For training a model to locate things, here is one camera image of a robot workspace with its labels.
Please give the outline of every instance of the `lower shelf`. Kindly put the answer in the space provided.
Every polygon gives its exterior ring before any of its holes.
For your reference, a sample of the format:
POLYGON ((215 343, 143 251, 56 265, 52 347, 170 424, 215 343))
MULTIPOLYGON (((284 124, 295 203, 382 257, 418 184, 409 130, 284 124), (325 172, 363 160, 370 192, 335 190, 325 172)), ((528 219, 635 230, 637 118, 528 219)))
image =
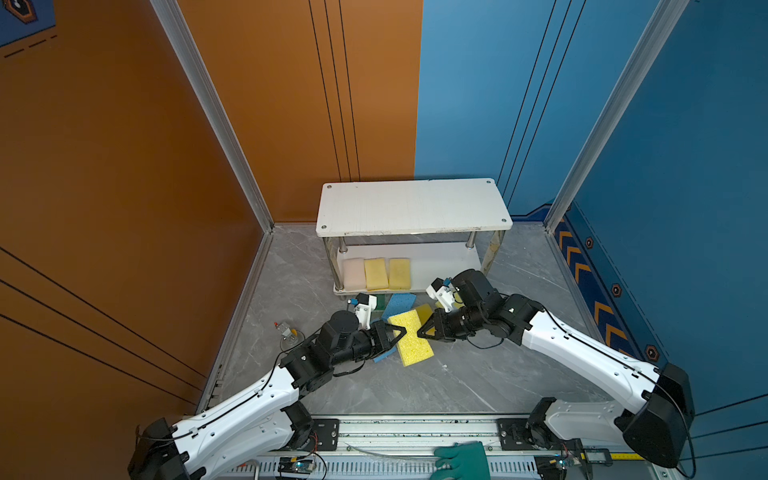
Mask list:
POLYGON ((389 272, 390 258, 411 259, 410 290, 371 290, 370 292, 367 290, 342 290, 335 292, 335 294, 425 292, 435 278, 453 277, 469 268, 480 270, 477 247, 469 249, 464 245, 464 242, 349 245, 346 253, 336 254, 341 269, 342 282, 344 281, 344 260, 380 257, 386 259, 387 272, 389 272))

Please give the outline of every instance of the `mounting plate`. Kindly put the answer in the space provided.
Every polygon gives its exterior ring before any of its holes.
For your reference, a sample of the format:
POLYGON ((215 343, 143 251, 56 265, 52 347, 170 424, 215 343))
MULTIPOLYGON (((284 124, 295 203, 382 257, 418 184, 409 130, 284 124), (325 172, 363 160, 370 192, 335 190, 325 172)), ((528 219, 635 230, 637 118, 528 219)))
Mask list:
POLYGON ((528 419, 497 419, 498 438, 502 442, 502 450, 536 450, 525 439, 525 424, 528 419))
POLYGON ((333 452, 339 444, 339 419, 316 419, 317 451, 333 452))

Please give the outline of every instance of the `white shelf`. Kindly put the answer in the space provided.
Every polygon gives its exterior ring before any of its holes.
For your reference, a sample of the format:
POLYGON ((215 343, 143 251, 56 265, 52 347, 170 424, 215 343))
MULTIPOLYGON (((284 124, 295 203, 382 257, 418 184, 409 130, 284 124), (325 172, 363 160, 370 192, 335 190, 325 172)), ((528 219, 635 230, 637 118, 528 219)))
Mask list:
POLYGON ((325 184, 318 237, 509 230, 491 178, 325 184))
POLYGON ((407 293, 424 292, 435 278, 455 276, 464 270, 473 268, 480 270, 480 259, 477 247, 469 249, 464 242, 451 243, 393 243, 389 245, 349 245, 346 253, 336 252, 341 269, 341 280, 344 281, 344 260, 351 258, 381 258, 387 263, 389 274, 390 258, 411 259, 411 289, 410 290, 342 290, 336 295, 351 295, 366 293, 407 293))

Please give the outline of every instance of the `orange wall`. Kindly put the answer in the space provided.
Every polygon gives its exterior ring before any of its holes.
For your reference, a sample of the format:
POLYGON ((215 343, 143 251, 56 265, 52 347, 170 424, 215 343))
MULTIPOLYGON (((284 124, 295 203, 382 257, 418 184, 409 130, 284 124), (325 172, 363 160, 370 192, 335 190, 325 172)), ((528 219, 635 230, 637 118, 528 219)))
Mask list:
POLYGON ((275 221, 314 221, 326 182, 413 178, 422 2, 179 3, 275 221))
POLYGON ((180 361, 0 250, 0 477, 125 478, 136 424, 194 412, 261 232, 149 2, 55 7, 0 57, 0 247, 180 361))

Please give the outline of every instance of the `blue sponge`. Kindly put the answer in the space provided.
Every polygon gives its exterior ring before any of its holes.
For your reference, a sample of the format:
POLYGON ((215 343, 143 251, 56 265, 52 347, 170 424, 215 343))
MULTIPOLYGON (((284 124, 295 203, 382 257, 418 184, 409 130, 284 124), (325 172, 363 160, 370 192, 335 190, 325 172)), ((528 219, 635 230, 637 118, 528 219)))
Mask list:
MULTIPOLYGON (((386 308, 382 313, 382 320, 387 320, 391 316, 410 311, 413 308, 413 304, 415 302, 416 295, 413 293, 394 293, 389 298, 389 303, 387 303, 386 308)), ((377 356, 375 359, 373 359, 373 361, 376 363, 381 362, 386 357, 392 355, 394 352, 395 349, 391 349, 388 352, 384 352, 377 356)))

